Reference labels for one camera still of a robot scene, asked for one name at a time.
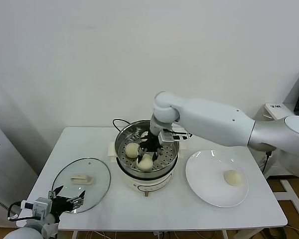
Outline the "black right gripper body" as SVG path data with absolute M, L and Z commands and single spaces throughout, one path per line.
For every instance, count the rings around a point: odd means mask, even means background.
M 156 152 L 158 148 L 162 148 L 158 136 L 152 133 L 142 134 L 140 148 L 145 148 L 146 152 Z

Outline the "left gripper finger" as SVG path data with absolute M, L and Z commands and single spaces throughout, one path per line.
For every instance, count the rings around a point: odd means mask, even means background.
M 58 194 L 60 193 L 60 191 L 63 189 L 63 187 L 64 186 L 62 185 L 62 186 L 59 186 L 59 187 L 53 189 L 52 191 L 49 191 L 48 192 L 48 198 L 49 199 L 55 199 L 58 196 Z
M 71 198 L 71 204 L 73 205 L 73 209 L 79 208 L 84 203 L 85 191 L 83 191 L 79 196 Z

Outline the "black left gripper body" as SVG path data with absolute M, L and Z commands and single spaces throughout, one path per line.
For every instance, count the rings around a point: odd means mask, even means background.
M 52 208 L 51 213 L 55 217 L 61 216 L 64 212 L 70 212 L 73 210 L 73 203 L 70 201 L 70 198 L 63 196 L 56 196 L 52 199 Z

